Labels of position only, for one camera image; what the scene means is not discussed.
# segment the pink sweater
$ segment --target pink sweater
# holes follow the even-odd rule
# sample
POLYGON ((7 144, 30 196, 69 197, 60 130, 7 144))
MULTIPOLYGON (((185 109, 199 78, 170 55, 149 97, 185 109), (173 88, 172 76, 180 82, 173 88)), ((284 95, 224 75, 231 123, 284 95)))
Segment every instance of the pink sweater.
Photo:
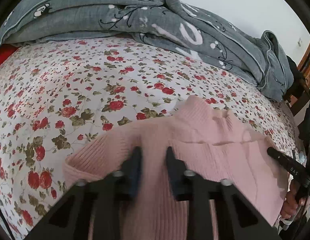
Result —
POLYGON ((168 146, 205 179, 231 179, 269 224, 276 221, 288 181, 287 172, 266 153, 271 142, 230 110, 212 109, 197 96, 189 96, 174 116, 116 127, 69 156, 63 166, 67 186, 117 170, 134 146, 143 150, 143 174, 137 199, 125 216, 124 240, 186 239, 188 206, 175 202, 170 192, 168 146))

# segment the white wall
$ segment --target white wall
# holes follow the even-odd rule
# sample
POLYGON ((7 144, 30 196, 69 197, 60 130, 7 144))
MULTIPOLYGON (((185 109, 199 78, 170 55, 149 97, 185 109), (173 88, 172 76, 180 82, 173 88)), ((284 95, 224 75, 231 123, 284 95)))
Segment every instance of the white wall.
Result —
POLYGON ((260 38, 265 30, 274 32, 286 54, 298 65, 310 35, 284 0, 181 0, 204 8, 230 21, 245 33, 260 38))

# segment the flower pattern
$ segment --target flower pattern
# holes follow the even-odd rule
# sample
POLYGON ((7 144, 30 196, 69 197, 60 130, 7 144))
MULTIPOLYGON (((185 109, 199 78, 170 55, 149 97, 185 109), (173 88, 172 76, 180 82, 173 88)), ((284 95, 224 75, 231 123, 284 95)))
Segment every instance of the flower pattern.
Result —
POLYGON ((0 208, 15 238, 66 191, 67 155, 115 126, 170 116, 189 95, 295 148, 280 104, 198 60, 120 37, 19 48, 0 66, 0 208))

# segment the screw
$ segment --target screw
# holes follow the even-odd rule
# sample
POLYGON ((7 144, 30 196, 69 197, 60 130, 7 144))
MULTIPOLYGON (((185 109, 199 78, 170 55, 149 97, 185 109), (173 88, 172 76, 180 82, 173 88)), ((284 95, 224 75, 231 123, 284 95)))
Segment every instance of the screw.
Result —
POLYGON ((196 175, 196 173, 193 172, 192 170, 186 170, 186 171, 184 171, 184 175, 185 175, 186 177, 193 177, 193 176, 196 175))
POLYGON ((76 186, 79 186, 79 187, 83 187, 87 184, 87 180, 85 179, 79 179, 77 182, 76 182, 76 186))
POLYGON ((221 179, 221 184, 223 186, 230 186, 233 184, 233 182, 230 179, 221 179))
POLYGON ((122 176, 124 176, 124 173, 122 171, 114 171, 113 176, 114 177, 122 177, 122 176))

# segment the red cloth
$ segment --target red cloth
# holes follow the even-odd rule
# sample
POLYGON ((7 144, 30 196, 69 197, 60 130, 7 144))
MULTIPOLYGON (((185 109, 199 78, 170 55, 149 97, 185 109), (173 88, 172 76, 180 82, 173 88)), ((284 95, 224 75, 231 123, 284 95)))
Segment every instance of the red cloth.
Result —
POLYGON ((0 46, 0 65, 17 49, 18 48, 9 44, 3 44, 2 46, 0 46))

